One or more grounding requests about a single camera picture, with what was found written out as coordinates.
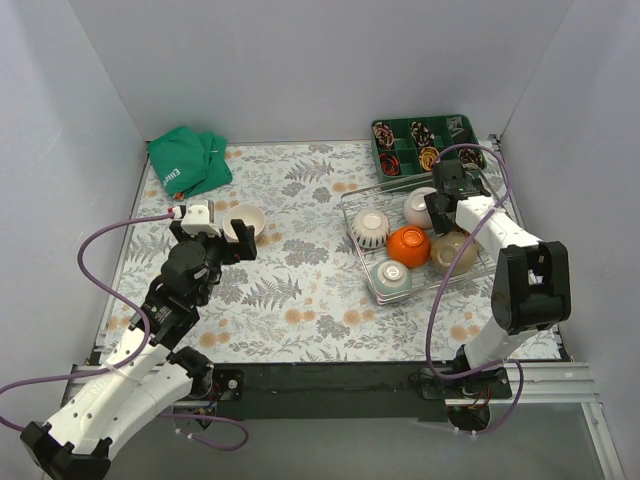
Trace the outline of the cream plain bowl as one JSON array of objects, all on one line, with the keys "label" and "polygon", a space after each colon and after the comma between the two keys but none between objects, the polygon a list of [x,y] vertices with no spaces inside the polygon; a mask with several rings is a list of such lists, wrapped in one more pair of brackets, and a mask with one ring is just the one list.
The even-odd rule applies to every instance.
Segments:
[{"label": "cream plain bowl", "polygon": [[254,228],[254,238],[259,240],[266,226],[266,216],[262,209],[251,204],[239,204],[232,207],[223,218],[225,238],[230,242],[238,242],[238,238],[231,225],[232,220],[242,220],[247,227]]}]

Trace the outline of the white plain bowl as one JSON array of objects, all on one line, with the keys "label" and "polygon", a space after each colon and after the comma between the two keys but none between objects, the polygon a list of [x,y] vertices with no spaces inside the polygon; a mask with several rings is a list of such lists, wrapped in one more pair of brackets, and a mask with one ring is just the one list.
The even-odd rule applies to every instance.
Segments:
[{"label": "white plain bowl", "polygon": [[433,228],[425,196],[436,192],[437,190],[433,187],[419,187],[406,197],[403,204],[403,213],[409,225],[420,227],[423,230],[431,230]]}]

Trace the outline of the beige floral bowl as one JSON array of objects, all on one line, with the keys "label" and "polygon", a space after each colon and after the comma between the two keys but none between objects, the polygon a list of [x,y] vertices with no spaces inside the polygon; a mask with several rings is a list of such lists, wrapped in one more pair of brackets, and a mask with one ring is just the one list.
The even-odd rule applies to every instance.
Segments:
[{"label": "beige floral bowl", "polygon": [[[432,242],[430,251],[431,261],[442,275],[445,275],[449,270],[453,260],[467,238],[468,235],[463,232],[451,231],[437,237]],[[467,273],[475,265],[477,259],[477,247],[474,243],[471,243],[456,264],[452,275],[457,276]]]}]

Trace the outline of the orange bowl black inside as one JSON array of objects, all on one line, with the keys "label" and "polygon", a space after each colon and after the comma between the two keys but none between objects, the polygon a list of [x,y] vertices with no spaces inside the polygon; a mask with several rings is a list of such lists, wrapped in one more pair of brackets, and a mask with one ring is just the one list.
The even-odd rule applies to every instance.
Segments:
[{"label": "orange bowl black inside", "polygon": [[431,241],[427,233],[413,225],[396,230],[387,241],[387,254],[409,269],[423,266],[430,260]]}]

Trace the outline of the white bowl blue leaf pattern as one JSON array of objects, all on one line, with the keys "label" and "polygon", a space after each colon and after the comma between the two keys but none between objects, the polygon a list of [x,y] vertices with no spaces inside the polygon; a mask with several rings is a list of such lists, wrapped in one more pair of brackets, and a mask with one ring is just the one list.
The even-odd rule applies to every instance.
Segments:
[{"label": "white bowl blue leaf pattern", "polygon": [[391,235],[389,219],[380,210],[364,208],[352,220],[351,234],[361,248],[380,248],[387,243]]}]

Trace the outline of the pale green ribbed bowl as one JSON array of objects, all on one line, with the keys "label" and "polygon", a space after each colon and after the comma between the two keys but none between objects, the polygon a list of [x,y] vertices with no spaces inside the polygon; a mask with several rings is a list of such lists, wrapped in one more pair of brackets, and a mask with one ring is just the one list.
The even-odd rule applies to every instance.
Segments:
[{"label": "pale green ribbed bowl", "polygon": [[370,272],[370,290],[380,304],[398,300],[413,289],[409,269],[396,260],[378,262]]}]

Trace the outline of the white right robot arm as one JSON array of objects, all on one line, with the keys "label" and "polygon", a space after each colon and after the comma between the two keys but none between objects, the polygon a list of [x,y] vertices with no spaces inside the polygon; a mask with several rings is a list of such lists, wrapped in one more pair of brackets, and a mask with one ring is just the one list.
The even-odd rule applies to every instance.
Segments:
[{"label": "white right robot arm", "polygon": [[435,230],[443,233],[457,226],[469,233],[443,281],[449,281],[462,254],[475,242],[496,262],[492,316],[481,332],[461,347],[451,371],[437,370],[431,354],[426,354],[435,378],[471,398],[488,386],[488,371],[500,369],[538,332],[568,319],[569,255],[563,243],[545,242],[512,220],[502,208],[505,199],[495,199],[460,161],[440,161],[432,175],[436,191],[425,201]]}]

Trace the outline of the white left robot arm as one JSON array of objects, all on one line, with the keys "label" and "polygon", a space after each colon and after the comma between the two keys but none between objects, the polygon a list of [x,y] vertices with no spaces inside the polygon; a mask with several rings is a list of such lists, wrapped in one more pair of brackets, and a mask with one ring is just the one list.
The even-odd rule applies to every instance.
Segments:
[{"label": "white left robot arm", "polygon": [[234,219],[228,242],[213,225],[193,233],[173,220],[177,244],[150,283],[130,325],[100,369],[48,420],[31,422],[20,439],[52,479],[102,479],[117,451],[173,402],[200,400],[213,386],[213,363],[183,337],[199,320],[222,268],[256,258],[255,233]]}]

